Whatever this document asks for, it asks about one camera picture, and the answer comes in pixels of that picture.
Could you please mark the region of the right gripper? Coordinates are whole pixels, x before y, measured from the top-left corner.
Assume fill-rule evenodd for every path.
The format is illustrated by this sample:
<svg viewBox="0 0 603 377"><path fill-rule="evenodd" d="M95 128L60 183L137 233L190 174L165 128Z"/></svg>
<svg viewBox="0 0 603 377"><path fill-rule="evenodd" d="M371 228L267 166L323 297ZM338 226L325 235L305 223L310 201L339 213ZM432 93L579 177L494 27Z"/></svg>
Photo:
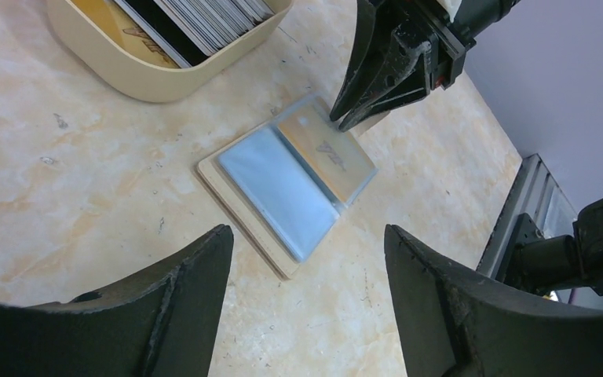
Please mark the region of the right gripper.
<svg viewBox="0 0 603 377"><path fill-rule="evenodd" d="M353 49L331 121L346 132L448 88L462 74L475 38L518 3L462 1L451 20L437 1L358 1Z"/></svg>

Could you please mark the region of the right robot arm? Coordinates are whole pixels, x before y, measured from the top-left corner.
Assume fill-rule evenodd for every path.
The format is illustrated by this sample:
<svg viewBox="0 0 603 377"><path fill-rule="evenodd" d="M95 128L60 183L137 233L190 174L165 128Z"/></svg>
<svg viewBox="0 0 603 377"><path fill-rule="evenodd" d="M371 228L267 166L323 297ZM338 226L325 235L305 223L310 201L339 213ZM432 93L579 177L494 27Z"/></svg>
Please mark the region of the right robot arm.
<svg viewBox="0 0 603 377"><path fill-rule="evenodd" d="M346 132L363 121L447 89L476 37L507 16L512 1L360 1L347 71L330 117ZM589 287L603 295L603 199L582 209L570 235L532 234L520 214L496 279L534 295Z"/></svg>

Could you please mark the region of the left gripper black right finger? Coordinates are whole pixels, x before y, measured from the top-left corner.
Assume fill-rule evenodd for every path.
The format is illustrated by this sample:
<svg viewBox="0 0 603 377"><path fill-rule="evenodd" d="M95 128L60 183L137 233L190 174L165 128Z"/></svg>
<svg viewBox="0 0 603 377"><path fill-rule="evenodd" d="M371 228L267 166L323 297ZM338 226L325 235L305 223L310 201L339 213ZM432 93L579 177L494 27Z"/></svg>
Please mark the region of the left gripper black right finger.
<svg viewBox="0 0 603 377"><path fill-rule="evenodd" d="M603 311L519 291L387 225L384 255L409 376L603 376Z"/></svg>

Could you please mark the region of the cream oval card tray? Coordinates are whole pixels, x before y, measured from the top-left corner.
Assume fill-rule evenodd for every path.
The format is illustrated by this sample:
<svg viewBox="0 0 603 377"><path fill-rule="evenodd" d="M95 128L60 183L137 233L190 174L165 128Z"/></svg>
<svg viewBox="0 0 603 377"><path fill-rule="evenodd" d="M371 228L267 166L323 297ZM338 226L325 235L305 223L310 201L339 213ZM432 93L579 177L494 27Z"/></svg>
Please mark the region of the cream oval card tray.
<svg viewBox="0 0 603 377"><path fill-rule="evenodd" d="M190 42L156 31L134 1L48 1L59 40L119 92L152 103L189 96L262 44L291 9L290 1L268 1L272 15L207 57Z"/></svg>

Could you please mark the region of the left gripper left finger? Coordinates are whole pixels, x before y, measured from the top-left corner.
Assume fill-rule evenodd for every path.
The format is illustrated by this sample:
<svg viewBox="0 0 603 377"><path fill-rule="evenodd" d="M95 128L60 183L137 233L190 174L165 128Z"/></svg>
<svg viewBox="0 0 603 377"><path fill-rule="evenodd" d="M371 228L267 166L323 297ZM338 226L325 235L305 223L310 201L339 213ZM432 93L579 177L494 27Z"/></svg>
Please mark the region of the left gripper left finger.
<svg viewBox="0 0 603 377"><path fill-rule="evenodd" d="M70 302L0 303L0 376L205 376L232 260L218 225Z"/></svg>

